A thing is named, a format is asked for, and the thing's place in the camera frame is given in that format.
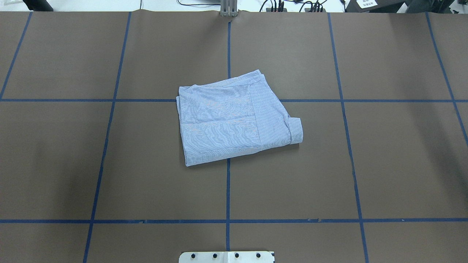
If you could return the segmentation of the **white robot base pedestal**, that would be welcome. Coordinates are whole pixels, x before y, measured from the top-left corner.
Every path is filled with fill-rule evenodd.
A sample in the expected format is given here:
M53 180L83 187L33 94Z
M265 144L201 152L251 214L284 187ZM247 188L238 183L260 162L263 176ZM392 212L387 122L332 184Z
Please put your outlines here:
M179 263L274 263L274 252L270 251L203 251L184 252Z

